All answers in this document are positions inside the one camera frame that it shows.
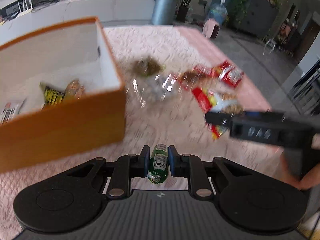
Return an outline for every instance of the barcode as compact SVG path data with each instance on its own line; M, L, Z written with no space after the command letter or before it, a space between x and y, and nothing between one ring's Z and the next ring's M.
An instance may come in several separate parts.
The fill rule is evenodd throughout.
M156 151L157 150L167 151L167 146L165 144L158 144L156 147Z
M163 154L155 154L155 159L153 161L153 168L156 170L165 170L167 165L167 157Z
M1 116L1 124L6 123L11 120L14 114L15 108L7 108L4 109Z

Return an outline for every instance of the kitchen counter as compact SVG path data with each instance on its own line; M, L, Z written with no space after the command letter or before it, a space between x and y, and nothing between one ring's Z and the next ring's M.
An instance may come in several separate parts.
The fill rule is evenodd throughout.
M104 26L148 24L154 4L154 0L62 0L5 22L0 26L0 46L37 29L90 16L97 16Z

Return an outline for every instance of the plant pot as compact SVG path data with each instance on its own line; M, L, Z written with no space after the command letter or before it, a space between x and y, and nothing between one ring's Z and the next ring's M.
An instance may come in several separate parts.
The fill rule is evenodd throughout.
M188 10L188 7L180 6L177 14L177 21L185 22Z

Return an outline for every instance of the pink heater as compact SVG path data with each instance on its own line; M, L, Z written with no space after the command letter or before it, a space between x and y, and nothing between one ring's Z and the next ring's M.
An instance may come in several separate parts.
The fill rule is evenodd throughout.
M215 19L210 18L204 24L202 34L208 39L210 38L215 39L218 35L219 29L220 29L220 24L217 23Z

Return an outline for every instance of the water dispenser bottle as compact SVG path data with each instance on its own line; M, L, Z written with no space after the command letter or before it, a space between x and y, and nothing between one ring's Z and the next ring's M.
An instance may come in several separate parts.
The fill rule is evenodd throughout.
M220 25L225 21L226 17L228 16L228 11L224 6L226 0L221 0L221 3L215 3L210 8L206 20L210 18L214 18Z

